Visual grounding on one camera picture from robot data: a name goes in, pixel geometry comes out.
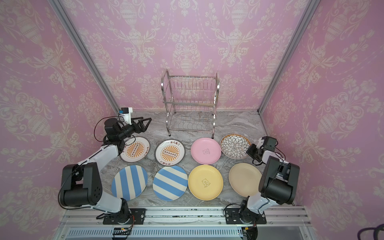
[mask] black cable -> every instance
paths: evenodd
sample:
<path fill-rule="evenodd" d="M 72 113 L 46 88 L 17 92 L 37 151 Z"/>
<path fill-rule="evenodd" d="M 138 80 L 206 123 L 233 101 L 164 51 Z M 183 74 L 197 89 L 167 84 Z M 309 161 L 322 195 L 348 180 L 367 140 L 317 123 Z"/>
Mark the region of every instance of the black cable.
<path fill-rule="evenodd" d="M 286 157 L 285 157 L 285 154 L 280 150 L 280 149 L 278 149 L 277 147 L 275 147 L 277 150 L 279 150 L 279 152 L 281 152 L 283 155 L 284 155 L 284 159 L 286 159 Z"/>
<path fill-rule="evenodd" d="M 69 179 L 69 177 L 73 176 L 73 174 L 76 172 L 76 170 L 81 166 L 83 165 L 84 163 L 86 163 L 87 161 L 84 161 L 82 164 L 79 164 L 72 172 L 71 174 L 67 177 L 67 179 L 63 182 L 63 184 L 61 185 L 60 187 L 60 190 L 59 190 L 59 193 L 57 193 L 57 202 L 59 203 L 59 206 L 62 208 L 62 209 L 66 209 L 66 210 L 73 210 L 73 209 L 85 209 L 85 208 L 88 208 L 88 207 L 76 207 L 76 208 L 72 208 L 72 209 L 68 209 L 68 208 L 65 208 L 61 205 L 60 203 L 60 192 L 61 192 L 61 189 L 63 188 L 64 184 L 67 182 L 67 180 Z"/>
<path fill-rule="evenodd" d="M 127 136 L 127 135 L 125 135 L 125 136 Z M 129 137 L 131 138 L 132 136 L 133 136 L 133 135 L 130 135 Z M 134 140 L 132 143 L 136 142 L 136 137 L 135 137 L 135 136 L 133 136 L 133 137 L 135 138 L 135 140 Z M 127 140 L 127 141 L 128 141 L 128 140 Z M 125 145 L 125 146 L 129 146 L 129 145 L 131 145 L 132 143 L 130 143 L 130 144 L 128 144 L 128 145 L 124 143 L 124 145 Z"/>
<path fill-rule="evenodd" d="M 225 206 L 225 208 L 223 209 L 223 215 L 225 217 L 225 210 L 227 209 L 227 207 L 231 206 L 231 205 L 238 205 L 240 206 L 240 204 L 228 204 L 227 206 Z"/>
<path fill-rule="evenodd" d="M 366 228 L 360 229 L 358 231 L 358 240 L 361 240 L 361 234 L 363 232 L 366 232 L 366 231 L 369 231 L 369 230 L 373 230 L 373 239 L 374 240 L 379 240 L 379 232 L 380 231 L 384 231 L 384 224 L 380 224 L 377 227 L 366 227 Z"/>
<path fill-rule="evenodd" d="M 379 240 L 379 232 L 384 231 L 384 224 L 380 224 L 376 227 L 376 229 L 373 231 L 373 239 Z"/>
<path fill-rule="evenodd" d="M 264 162 L 262 161 L 262 162 L 259 163 L 259 164 L 255 164 L 255 163 L 254 163 L 255 160 L 256 160 L 256 159 L 253 159 L 253 160 L 252 160 L 252 164 L 255 165 L 255 166 L 260 166 L 260 165 L 262 165 L 262 164 L 264 163 Z"/>
<path fill-rule="evenodd" d="M 247 230 L 247 238 L 249 238 L 250 240 L 256 240 L 258 235 L 259 235 L 259 231 L 257 227 L 252 228 L 251 230 Z"/>
<path fill-rule="evenodd" d="M 101 120 L 106 119 L 106 118 L 122 118 L 122 116 L 110 116 L 110 117 L 105 117 L 105 118 L 100 119 L 100 120 L 96 123 L 95 128 L 93 129 L 93 136 L 95 137 L 96 141 L 98 141 L 98 142 L 103 142 L 103 141 L 100 141 L 100 140 L 98 140 L 98 139 L 96 138 L 96 127 L 97 127 L 97 125 L 99 124 L 99 122 L 101 122 Z"/>
<path fill-rule="evenodd" d="M 249 240 L 249 235 L 246 232 L 243 232 L 243 236 L 247 236 L 247 240 Z"/>

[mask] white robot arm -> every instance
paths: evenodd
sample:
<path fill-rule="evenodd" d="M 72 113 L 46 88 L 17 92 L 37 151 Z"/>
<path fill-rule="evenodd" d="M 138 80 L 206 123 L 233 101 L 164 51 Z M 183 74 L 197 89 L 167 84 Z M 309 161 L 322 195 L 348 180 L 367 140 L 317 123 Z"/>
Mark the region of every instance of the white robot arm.
<path fill-rule="evenodd" d="M 130 118 L 132 109 L 126 109 Z M 120 215 L 119 223 L 121 224 L 128 221 L 129 209 L 126 201 L 103 191 L 99 172 L 122 153 L 126 144 L 125 139 L 133 133 L 145 132 L 152 119 L 140 117 L 130 118 L 129 121 L 130 124 L 124 124 L 116 118 L 106 120 L 104 129 L 107 134 L 104 137 L 103 146 L 87 159 L 63 168 L 62 185 L 58 194 L 58 201 L 62 207 L 90 207 L 105 213 Z"/>
<path fill-rule="evenodd" d="M 241 203 L 239 213 L 243 222 L 257 221 L 267 208 L 291 204 L 295 199 L 300 167 L 275 152 L 276 145 L 275 138 L 265 136 L 247 150 L 249 156 L 266 166 L 258 186 L 259 192 Z"/>

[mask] vent grille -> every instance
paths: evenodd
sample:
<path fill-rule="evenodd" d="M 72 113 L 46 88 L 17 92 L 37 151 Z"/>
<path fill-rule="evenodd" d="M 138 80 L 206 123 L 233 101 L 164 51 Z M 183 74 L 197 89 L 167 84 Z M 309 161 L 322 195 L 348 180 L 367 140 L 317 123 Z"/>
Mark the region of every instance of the vent grille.
<path fill-rule="evenodd" d="M 111 237 L 113 227 L 71 227 L 68 238 Z M 135 237 L 242 237 L 241 227 L 138 227 L 131 236 Z"/>

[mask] pink plate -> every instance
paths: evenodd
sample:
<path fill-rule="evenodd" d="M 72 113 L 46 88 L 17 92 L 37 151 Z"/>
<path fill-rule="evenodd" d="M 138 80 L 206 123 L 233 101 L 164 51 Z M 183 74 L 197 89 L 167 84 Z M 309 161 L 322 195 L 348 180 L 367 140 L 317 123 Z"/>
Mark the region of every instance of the pink plate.
<path fill-rule="evenodd" d="M 212 164 L 221 156 L 221 148 L 218 142 L 212 138 L 199 138 L 192 144 L 191 155 L 200 164 Z"/>

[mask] gray marble tabletop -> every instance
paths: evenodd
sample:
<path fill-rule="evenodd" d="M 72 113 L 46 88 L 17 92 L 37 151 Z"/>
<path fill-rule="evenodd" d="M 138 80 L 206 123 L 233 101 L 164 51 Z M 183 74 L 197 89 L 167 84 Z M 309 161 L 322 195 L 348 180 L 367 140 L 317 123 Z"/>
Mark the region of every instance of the gray marble tabletop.
<path fill-rule="evenodd" d="M 163 166 L 160 165 L 155 159 L 155 149 L 157 145 L 166 139 L 176 139 L 181 141 L 185 146 L 185 157 L 177 166 L 182 167 L 189 175 L 193 168 L 200 165 L 190 154 L 192 143 L 198 138 L 211 137 L 212 135 L 203 132 L 171 131 L 171 136 L 169 137 L 165 125 L 165 112 L 134 112 L 132 114 L 133 118 L 141 116 L 144 118 L 152 118 L 152 122 L 150 123 L 148 130 L 146 132 L 136 134 L 136 136 L 142 136 L 148 139 L 151 144 L 149 153 L 143 160 L 133 164 L 123 161 L 120 156 L 117 156 L 109 162 L 109 164 L 102 169 L 100 174 L 104 191 L 112 194 L 112 180 L 121 169 L 128 165 L 139 165 L 147 171 L 148 183 L 144 191 L 138 197 L 128 201 L 129 206 L 223 206 L 229 203 L 240 204 L 241 201 L 245 199 L 232 189 L 228 179 L 229 170 L 235 164 L 240 162 L 251 164 L 252 158 L 247 156 L 245 159 L 235 160 L 225 156 L 223 153 L 221 154 L 220 159 L 212 164 L 212 166 L 220 171 L 224 180 L 223 190 L 217 198 L 210 201 L 202 201 L 193 196 L 193 194 L 189 191 L 189 188 L 187 188 L 183 196 L 174 201 L 167 202 L 158 198 L 152 188 L 155 174 L 163 168 Z M 265 136 L 265 131 L 262 127 L 260 117 L 255 111 L 218 112 L 214 139 L 217 142 L 220 142 L 221 138 L 229 133 L 244 135 L 251 143 L 257 143 L 257 140 L 260 137 Z M 264 165 L 257 166 L 257 168 L 260 172 L 263 172 Z"/>

